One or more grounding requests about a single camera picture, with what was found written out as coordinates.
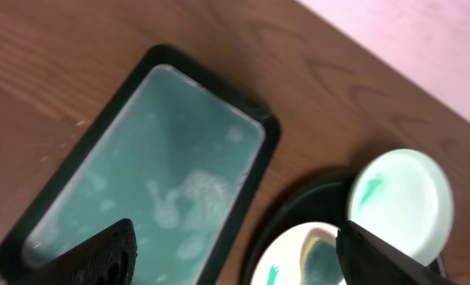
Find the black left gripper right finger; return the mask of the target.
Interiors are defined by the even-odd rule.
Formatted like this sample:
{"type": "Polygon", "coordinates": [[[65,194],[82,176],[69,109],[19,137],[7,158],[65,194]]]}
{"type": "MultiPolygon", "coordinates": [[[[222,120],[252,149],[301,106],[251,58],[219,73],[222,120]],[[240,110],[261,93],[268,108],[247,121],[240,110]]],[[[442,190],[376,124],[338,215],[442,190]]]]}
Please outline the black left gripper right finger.
{"type": "Polygon", "coordinates": [[[455,285],[352,221],[339,229],[336,254],[348,285],[455,285]]]}

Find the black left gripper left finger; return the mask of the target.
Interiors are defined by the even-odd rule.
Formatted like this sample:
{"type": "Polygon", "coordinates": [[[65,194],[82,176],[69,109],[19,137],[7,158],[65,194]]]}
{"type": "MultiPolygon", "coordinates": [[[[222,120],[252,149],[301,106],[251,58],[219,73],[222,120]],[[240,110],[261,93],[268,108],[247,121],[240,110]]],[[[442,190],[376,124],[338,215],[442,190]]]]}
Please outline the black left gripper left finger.
{"type": "Polygon", "coordinates": [[[123,218],[9,285],[131,285],[137,249],[133,223],[123,218]]]}

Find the green yellow scrub sponge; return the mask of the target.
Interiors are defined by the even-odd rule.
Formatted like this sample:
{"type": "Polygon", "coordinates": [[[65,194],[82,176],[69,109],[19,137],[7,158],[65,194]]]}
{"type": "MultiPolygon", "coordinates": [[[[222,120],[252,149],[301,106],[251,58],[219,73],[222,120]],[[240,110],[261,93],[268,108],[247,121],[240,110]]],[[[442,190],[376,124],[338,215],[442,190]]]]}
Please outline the green yellow scrub sponge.
{"type": "Polygon", "coordinates": [[[344,281],[336,247],[319,237],[311,237],[301,252],[301,284],[338,285],[344,281]]]}

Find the white plate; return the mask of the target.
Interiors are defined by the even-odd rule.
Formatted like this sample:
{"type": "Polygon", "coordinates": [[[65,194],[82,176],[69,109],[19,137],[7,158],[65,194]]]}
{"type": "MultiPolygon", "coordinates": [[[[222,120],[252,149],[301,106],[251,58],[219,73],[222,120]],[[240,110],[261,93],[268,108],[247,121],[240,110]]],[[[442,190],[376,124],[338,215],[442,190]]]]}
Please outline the white plate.
{"type": "Polygon", "coordinates": [[[312,237],[336,247],[339,228],[326,222],[305,222],[284,231],[267,246],[249,275],[250,285],[301,284],[301,252],[312,237]]]}

